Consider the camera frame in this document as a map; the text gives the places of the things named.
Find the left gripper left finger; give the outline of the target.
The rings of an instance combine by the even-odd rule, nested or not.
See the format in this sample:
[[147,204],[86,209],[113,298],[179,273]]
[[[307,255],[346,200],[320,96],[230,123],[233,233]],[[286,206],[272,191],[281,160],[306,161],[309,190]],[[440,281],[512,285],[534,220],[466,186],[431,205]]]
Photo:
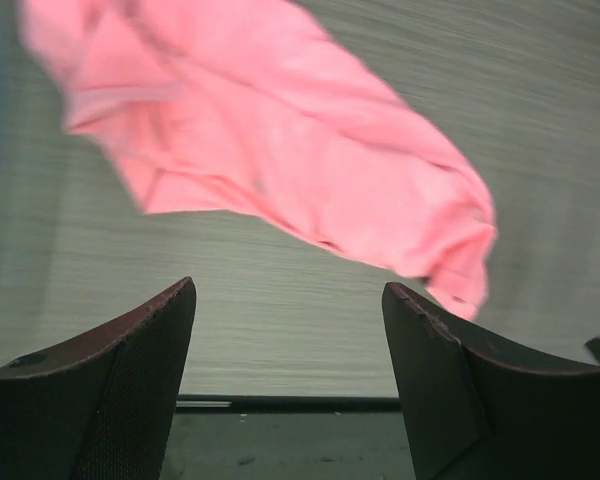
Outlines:
[[0,479],[159,478],[195,309],[185,277],[1,366]]

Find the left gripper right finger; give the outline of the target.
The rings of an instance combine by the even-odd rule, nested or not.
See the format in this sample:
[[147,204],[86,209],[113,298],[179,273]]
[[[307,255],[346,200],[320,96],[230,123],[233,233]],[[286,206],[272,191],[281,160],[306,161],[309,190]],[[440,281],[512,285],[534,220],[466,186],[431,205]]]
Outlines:
[[600,337],[565,359],[396,282],[382,311],[417,478],[600,479]]

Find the light pink t shirt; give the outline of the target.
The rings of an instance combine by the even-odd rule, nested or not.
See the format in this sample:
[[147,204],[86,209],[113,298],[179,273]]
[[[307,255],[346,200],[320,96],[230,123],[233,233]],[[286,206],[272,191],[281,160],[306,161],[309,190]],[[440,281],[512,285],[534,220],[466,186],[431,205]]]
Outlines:
[[491,195],[426,118],[289,1],[22,1],[20,37],[149,214],[256,216],[424,281],[471,320]]

